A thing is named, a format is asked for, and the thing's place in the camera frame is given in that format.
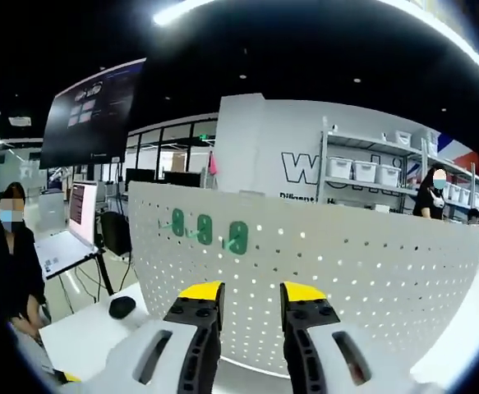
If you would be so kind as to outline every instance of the pegboard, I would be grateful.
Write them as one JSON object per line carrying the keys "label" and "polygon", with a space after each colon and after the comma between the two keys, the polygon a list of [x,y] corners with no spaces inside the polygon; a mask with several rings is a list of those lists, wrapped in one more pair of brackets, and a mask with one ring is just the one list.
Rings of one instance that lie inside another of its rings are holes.
{"label": "pegboard", "polygon": [[[479,262],[474,226],[139,182],[129,195],[133,254],[151,316],[163,318],[192,284],[223,281],[222,356],[271,373],[288,373],[280,282],[319,288],[344,322],[410,368],[447,327]],[[183,236],[169,227],[174,209],[183,213]],[[194,235],[200,215],[211,218],[208,245]],[[248,227],[241,255],[223,248],[233,222]]]}

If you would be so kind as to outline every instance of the pink object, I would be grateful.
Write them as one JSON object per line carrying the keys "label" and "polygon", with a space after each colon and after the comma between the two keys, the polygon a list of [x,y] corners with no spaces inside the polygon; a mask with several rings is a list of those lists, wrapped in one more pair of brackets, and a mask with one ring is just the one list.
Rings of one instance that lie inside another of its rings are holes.
{"label": "pink object", "polygon": [[210,152],[210,163],[208,165],[210,175],[217,174],[217,165],[215,164],[214,153]]}

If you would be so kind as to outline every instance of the person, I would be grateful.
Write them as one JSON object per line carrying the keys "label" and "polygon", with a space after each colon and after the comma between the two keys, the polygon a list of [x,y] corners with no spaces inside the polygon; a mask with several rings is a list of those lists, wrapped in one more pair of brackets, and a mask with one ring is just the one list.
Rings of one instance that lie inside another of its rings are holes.
{"label": "person", "polygon": [[479,224],[479,210],[476,208],[469,209],[467,212],[467,224]]}
{"label": "person", "polygon": [[0,200],[0,309],[14,328],[39,341],[45,284],[24,207],[24,188],[13,182]]}
{"label": "person", "polygon": [[420,184],[412,214],[422,218],[442,220],[444,216],[444,196],[447,174],[441,164],[434,164]]}

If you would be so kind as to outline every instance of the plastic bin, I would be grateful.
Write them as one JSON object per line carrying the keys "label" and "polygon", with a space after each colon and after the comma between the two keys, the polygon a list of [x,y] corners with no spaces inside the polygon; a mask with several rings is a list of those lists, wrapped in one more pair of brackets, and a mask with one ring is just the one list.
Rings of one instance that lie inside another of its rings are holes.
{"label": "plastic bin", "polygon": [[464,204],[464,205],[469,205],[469,196],[471,194],[471,191],[468,189],[464,189],[463,187],[460,188],[460,198],[459,198],[459,203]]}
{"label": "plastic bin", "polygon": [[473,207],[479,209],[479,193],[475,193],[475,204],[473,204]]}
{"label": "plastic bin", "polygon": [[442,194],[444,196],[445,200],[449,199],[449,188],[451,187],[451,184],[449,182],[445,183],[444,190],[442,191]]}
{"label": "plastic bin", "polygon": [[350,158],[329,158],[327,176],[350,179],[352,160]]}
{"label": "plastic bin", "polygon": [[457,203],[460,200],[460,190],[462,188],[458,185],[449,185],[449,201]]}
{"label": "plastic bin", "polygon": [[422,129],[412,133],[411,146],[421,149],[421,141],[425,140],[427,145],[427,153],[429,156],[438,157],[438,134],[432,129]]}
{"label": "plastic bin", "polygon": [[384,186],[398,187],[398,178],[401,171],[400,168],[381,164],[377,168],[376,182]]}
{"label": "plastic bin", "polygon": [[354,179],[360,182],[374,183],[378,164],[354,160]]}
{"label": "plastic bin", "polygon": [[411,133],[407,133],[406,131],[400,131],[400,130],[392,131],[387,134],[387,140],[389,142],[393,142],[395,144],[407,146],[407,147],[411,146],[411,137],[412,137]]}

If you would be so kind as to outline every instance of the black mouse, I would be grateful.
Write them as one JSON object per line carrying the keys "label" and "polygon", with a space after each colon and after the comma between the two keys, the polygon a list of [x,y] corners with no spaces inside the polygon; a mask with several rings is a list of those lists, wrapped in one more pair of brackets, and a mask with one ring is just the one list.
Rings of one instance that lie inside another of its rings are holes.
{"label": "black mouse", "polygon": [[122,319],[135,309],[136,302],[126,295],[112,300],[109,304],[109,315],[112,318]]}

